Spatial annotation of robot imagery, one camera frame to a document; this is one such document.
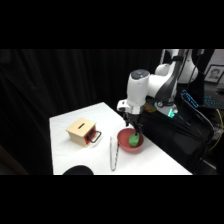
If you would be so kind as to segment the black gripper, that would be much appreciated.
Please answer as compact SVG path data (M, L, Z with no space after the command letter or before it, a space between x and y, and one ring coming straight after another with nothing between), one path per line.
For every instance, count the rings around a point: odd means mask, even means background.
M128 112L123 113L123 119L126 123L130 123L134 129L134 133L140 135L143 133L143 124L140 122L141 115L140 114L131 114Z

